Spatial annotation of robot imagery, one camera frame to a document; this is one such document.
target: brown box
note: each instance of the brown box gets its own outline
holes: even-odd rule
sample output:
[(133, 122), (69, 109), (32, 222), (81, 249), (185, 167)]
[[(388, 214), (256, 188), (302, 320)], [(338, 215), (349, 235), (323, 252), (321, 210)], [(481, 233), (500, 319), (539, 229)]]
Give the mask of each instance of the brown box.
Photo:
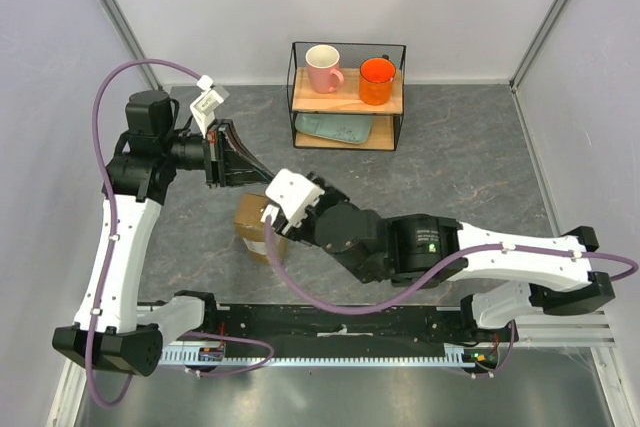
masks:
[[(249, 255), (264, 263), (269, 263), (269, 259), (267, 259), (267, 246), (264, 243), (264, 224), (260, 219), (268, 202), (269, 199), (264, 195), (244, 194), (233, 220), (236, 232), (240, 234), (249, 249)], [(275, 235), (275, 242), (278, 256), (282, 260), (287, 248), (287, 239)]]

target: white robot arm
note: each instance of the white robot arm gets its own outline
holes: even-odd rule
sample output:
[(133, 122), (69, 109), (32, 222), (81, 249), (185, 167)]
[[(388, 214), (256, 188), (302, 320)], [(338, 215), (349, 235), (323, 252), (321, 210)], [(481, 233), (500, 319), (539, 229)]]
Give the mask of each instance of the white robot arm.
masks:
[[(111, 211), (104, 221), (89, 286), (68, 327), (56, 329), (56, 350), (84, 365), (87, 332), (97, 316), (93, 356), (98, 370), (149, 375), (164, 346), (185, 332), (216, 333), (213, 294), (178, 292), (170, 302), (139, 316), (137, 296), (147, 244), (179, 169), (203, 170), (210, 186), (268, 183), (270, 205), (263, 221), (293, 241), (318, 246), (362, 283), (390, 280), (411, 285), (446, 257), (468, 247), (501, 244), (501, 250), (462, 257), (424, 287), (471, 278), (509, 282), (486, 294), (463, 299), (464, 335), (471, 339), (504, 334), (506, 324), (534, 312), (576, 315), (614, 298), (607, 274), (593, 272), (582, 254), (595, 250), (593, 229), (583, 227), (558, 238), (536, 238), (483, 230), (454, 219), (414, 214), (383, 219), (360, 210), (323, 178), (281, 170), (275, 177), (244, 148), (230, 121), (214, 121), (203, 135), (174, 130), (168, 95), (147, 91), (127, 104), (129, 130), (107, 166), (118, 211), (111, 236)], [(123, 152), (124, 144), (129, 151)], [(92, 296), (102, 272), (107, 243), (115, 241), (100, 308)], [(514, 246), (570, 252), (563, 258), (511, 252)]]

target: orange mug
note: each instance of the orange mug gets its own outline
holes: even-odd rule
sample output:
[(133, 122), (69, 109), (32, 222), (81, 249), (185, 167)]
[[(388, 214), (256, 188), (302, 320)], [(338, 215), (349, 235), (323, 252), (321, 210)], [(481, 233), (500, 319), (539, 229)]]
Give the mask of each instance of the orange mug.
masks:
[(369, 105), (382, 105), (391, 97), (396, 66), (388, 55), (365, 60), (360, 66), (360, 100)]

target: pink mug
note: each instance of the pink mug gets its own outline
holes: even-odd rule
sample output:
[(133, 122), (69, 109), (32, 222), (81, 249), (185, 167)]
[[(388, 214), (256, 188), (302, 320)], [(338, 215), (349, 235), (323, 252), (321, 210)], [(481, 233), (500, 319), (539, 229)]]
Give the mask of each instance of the pink mug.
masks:
[(335, 92), (344, 83), (340, 72), (340, 52), (330, 45), (316, 45), (307, 51), (307, 74), (319, 94)]

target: black wire rack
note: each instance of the black wire rack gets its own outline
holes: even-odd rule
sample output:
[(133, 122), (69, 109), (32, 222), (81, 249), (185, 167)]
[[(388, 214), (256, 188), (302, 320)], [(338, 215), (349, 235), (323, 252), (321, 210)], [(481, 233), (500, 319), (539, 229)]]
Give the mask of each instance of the black wire rack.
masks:
[[(316, 45), (330, 45), (338, 50), (340, 53), (340, 69), (360, 69), (360, 66), (364, 61), (372, 57), (388, 56), (389, 60), (393, 62), (396, 67), (396, 78), (400, 77), (401, 88), (401, 109), (399, 112), (383, 112), (376, 111), (376, 109), (366, 110), (361, 112), (348, 112), (350, 115), (372, 115), (375, 116), (373, 122), (379, 124), (384, 123), (385, 136), (388, 135), (388, 140), (384, 140), (381, 144), (374, 144), (372, 142), (364, 142), (363, 144), (350, 144), (340, 141), (326, 141), (319, 140), (314, 142), (302, 142), (301, 134), (297, 131), (295, 124), (296, 119), (301, 113), (328, 113), (327, 111), (312, 111), (305, 110), (304, 112), (294, 109), (294, 99), (296, 81), (298, 75), (301, 73), (301, 69), (306, 67), (305, 56), (307, 51)], [(395, 151), (398, 148), (398, 142), (400, 139), (400, 132), (402, 130), (402, 123), (404, 121), (404, 78), (405, 73), (405, 59), (406, 59), (406, 45), (401, 44), (366, 44), (366, 43), (353, 43), (353, 42), (308, 42), (299, 41), (293, 42), (291, 46), (291, 55), (289, 58), (289, 69), (287, 72), (287, 106), (289, 109), (289, 119), (291, 122), (291, 139), (293, 146), (298, 149), (338, 149), (338, 150), (388, 150)], [(398, 88), (398, 85), (394, 83), (394, 89)], [(344, 114), (345, 112), (335, 111), (334, 114)]]

